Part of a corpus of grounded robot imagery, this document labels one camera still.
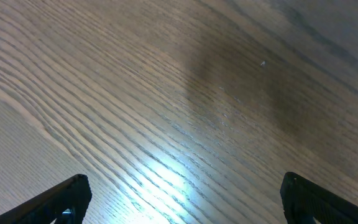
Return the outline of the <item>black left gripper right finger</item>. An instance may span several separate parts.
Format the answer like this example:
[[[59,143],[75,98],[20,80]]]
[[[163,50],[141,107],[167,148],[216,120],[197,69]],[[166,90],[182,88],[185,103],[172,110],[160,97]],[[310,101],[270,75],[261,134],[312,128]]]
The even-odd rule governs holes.
[[[280,189],[289,224],[358,224],[358,206],[294,173],[284,175]]]

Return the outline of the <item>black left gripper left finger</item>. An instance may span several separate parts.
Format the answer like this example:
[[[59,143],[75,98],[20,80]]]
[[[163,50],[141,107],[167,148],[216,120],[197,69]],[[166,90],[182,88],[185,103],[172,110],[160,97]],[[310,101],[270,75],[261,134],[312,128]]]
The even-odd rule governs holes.
[[[0,215],[0,223],[82,224],[92,193],[88,177],[76,174]]]

